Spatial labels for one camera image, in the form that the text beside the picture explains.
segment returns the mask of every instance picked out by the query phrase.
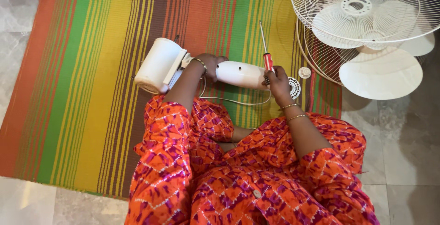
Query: marble floor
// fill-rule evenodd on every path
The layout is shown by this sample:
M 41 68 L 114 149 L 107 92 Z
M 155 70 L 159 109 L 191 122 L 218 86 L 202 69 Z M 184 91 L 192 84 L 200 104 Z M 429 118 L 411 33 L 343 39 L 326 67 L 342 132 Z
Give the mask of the marble floor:
M 0 0 L 0 125 L 37 4 Z M 343 90 L 342 118 L 367 138 L 360 179 L 382 225 L 440 221 L 439 49 L 424 62 L 422 84 L 408 96 L 377 101 Z M 125 201 L 0 177 L 0 224 L 122 224 L 126 212 Z

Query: striped mat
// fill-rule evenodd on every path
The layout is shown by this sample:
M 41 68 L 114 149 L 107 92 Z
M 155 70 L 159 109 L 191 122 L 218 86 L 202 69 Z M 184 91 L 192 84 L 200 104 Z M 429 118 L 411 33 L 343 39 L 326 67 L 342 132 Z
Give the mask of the striped mat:
M 40 0 L 0 130 L 0 175 L 127 198 L 150 98 L 130 77 L 154 39 L 179 34 L 192 55 L 263 66 L 259 19 L 274 64 L 300 80 L 302 107 L 340 116 L 340 87 L 297 76 L 307 62 L 290 0 Z M 216 83 L 204 95 L 258 103 L 268 92 Z M 223 104 L 243 127 L 280 115 L 273 99 Z

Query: gold bangle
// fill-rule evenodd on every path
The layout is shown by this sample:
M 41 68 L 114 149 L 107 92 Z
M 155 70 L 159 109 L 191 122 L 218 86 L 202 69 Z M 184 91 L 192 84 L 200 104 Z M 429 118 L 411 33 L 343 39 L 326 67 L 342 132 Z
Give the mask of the gold bangle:
M 295 103 L 295 104 L 291 104 L 291 105 L 288 105 L 288 106 L 285 106 L 285 107 L 281 107 L 280 110 L 282 110 L 282 109 L 284 109 L 284 108 L 292 107 L 292 106 L 297 106 L 297 105 L 298 105 L 298 104 L 296 104 L 296 103 Z
M 307 117 L 307 115 L 297 115 L 297 116 L 291 117 L 287 120 L 287 122 L 289 122 L 290 120 L 292 120 L 294 118 L 299 118 L 299 117 Z
M 200 59 L 198 59 L 198 58 L 193 58 L 192 60 L 197 60 L 197 61 L 199 61 L 201 64 L 203 64 L 203 67 L 205 68 L 205 72 L 203 73 L 203 75 L 201 75 L 202 77 L 203 76 L 206 76 L 206 74 L 208 73 L 208 68 L 206 67 L 206 64 L 203 62 L 203 61 L 201 61 Z

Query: woman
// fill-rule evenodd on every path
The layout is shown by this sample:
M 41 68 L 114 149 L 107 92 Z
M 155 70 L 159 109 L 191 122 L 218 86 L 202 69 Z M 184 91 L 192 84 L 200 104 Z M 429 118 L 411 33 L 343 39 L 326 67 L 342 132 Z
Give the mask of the woman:
M 234 126 L 226 109 L 194 98 L 201 76 L 217 80 L 226 57 L 201 54 L 172 90 L 145 108 L 141 157 L 126 224 L 379 224 L 353 174 L 364 136 L 348 123 L 304 113 L 282 67 L 266 71 L 285 117 L 257 130 Z M 225 153 L 217 142 L 237 141 Z

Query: hand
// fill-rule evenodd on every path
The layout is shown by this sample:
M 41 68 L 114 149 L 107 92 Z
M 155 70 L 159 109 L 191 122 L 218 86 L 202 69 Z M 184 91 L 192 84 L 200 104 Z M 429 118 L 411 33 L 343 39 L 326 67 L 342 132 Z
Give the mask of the hand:
M 286 75 L 283 67 L 274 66 L 275 73 L 271 70 L 265 70 L 264 75 L 269 78 L 270 90 L 275 97 L 276 103 L 280 107 L 285 107 L 291 104 L 295 104 L 294 99 L 290 96 L 289 78 Z
M 229 59 L 227 57 L 223 57 L 223 56 L 217 57 L 215 55 L 208 54 L 208 53 L 200 54 L 200 55 L 196 56 L 196 58 L 200 59 L 202 62 L 205 63 L 206 68 L 208 69 L 208 73 L 206 74 L 206 78 L 208 78 L 212 82 L 217 82 L 217 74 L 216 74 L 217 65 L 221 62 L 229 61 Z

